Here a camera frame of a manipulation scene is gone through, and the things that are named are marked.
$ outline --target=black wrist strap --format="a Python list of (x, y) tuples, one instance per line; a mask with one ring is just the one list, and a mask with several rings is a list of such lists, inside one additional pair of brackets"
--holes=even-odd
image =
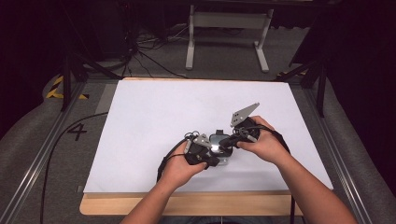
[(160, 167), (158, 167), (158, 174), (157, 174), (157, 182), (160, 180), (161, 176), (163, 175), (163, 169), (165, 169), (166, 163), (168, 162), (168, 160), (170, 159), (170, 156), (172, 155), (172, 153), (178, 148), (180, 147), (181, 144), (183, 144), (185, 141), (187, 141), (186, 138), (184, 138), (183, 140), (181, 140), (179, 143), (177, 143), (177, 145), (175, 145), (169, 152), (168, 154), (166, 154), (165, 157), (163, 157), (163, 161), (160, 164)]
[(282, 147), (284, 147), (290, 153), (290, 149), (286, 144), (285, 139), (283, 139), (282, 134), (274, 130), (271, 130), (270, 132), (277, 139), (277, 141), (279, 141), (280, 145), (282, 145)]

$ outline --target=forearm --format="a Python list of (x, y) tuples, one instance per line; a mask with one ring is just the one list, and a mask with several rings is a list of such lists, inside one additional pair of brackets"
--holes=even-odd
[(276, 166), (310, 223), (357, 223), (340, 199), (297, 160), (290, 155), (283, 159)]
[(160, 180), (154, 188), (140, 201), (125, 217), (121, 224), (150, 224), (158, 223), (163, 210), (175, 188)]

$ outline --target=yellow tape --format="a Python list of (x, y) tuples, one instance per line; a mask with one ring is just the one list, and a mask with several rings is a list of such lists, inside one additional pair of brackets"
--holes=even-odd
[[(55, 82), (53, 83), (52, 87), (49, 90), (49, 93), (47, 93), (46, 98), (58, 98), (58, 99), (63, 99), (64, 95), (61, 93), (57, 93), (56, 90), (58, 89), (59, 85), (61, 82), (64, 80), (64, 77), (62, 75), (59, 75), (58, 78), (56, 78)], [(81, 94), (78, 99), (80, 100), (88, 100), (90, 98), (89, 94)]]

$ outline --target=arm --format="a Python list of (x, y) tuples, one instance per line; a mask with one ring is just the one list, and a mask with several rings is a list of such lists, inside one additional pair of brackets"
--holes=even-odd
[[(172, 155), (184, 153), (186, 143), (181, 144)], [(121, 224), (158, 223), (172, 193), (185, 185), (193, 175), (203, 171), (206, 164), (189, 165), (183, 156), (175, 156), (165, 166), (163, 176), (151, 191), (124, 218)]]
[[(252, 118), (274, 130), (264, 119)], [(238, 146), (276, 165), (310, 223), (357, 223), (340, 199), (295, 160), (269, 132), (261, 130), (256, 143), (238, 142)]]

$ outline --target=black curtain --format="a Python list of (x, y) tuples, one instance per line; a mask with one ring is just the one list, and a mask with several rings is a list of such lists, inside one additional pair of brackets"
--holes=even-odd
[(338, 101), (396, 195), (396, 2), (348, 0), (318, 17), (294, 57), (324, 57)]
[(0, 138), (43, 102), (63, 53), (40, 1), (0, 2)]

